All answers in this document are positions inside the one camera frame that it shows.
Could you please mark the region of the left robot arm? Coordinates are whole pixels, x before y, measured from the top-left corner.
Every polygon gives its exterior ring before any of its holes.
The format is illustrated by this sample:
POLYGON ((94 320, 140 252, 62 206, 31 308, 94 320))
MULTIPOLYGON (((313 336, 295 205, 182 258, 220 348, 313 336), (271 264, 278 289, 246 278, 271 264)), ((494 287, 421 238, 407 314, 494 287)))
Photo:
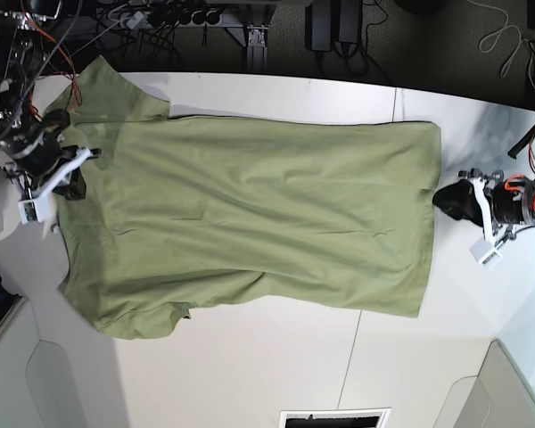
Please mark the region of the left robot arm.
POLYGON ((433 205, 454 220, 467 220, 481 227, 482 240, 495 248, 514 240, 522 231, 535 228, 534 140, 535 124, 507 153, 514 159, 526 150, 534 177, 507 177, 501 170, 490 174, 479 169, 461 170, 456 183, 436 191, 433 205))

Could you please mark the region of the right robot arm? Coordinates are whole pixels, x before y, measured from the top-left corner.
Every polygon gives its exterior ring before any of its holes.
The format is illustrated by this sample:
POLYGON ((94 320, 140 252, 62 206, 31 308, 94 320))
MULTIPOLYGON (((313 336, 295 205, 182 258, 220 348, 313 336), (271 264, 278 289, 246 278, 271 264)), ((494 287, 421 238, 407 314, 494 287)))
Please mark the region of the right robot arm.
POLYGON ((74 72, 67 75, 70 93, 62 107, 40 114, 32 101, 37 81, 56 54, 72 62, 63 47, 65 37, 52 37, 43 27, 62 8, 61 1, 0 1, 0 150, 9 158, 0 171, 20 185, 28 200, 49 193, 84 199, 80 167, 102 155, 99 149, 62 144, 70 110, 82 100, 74 72))

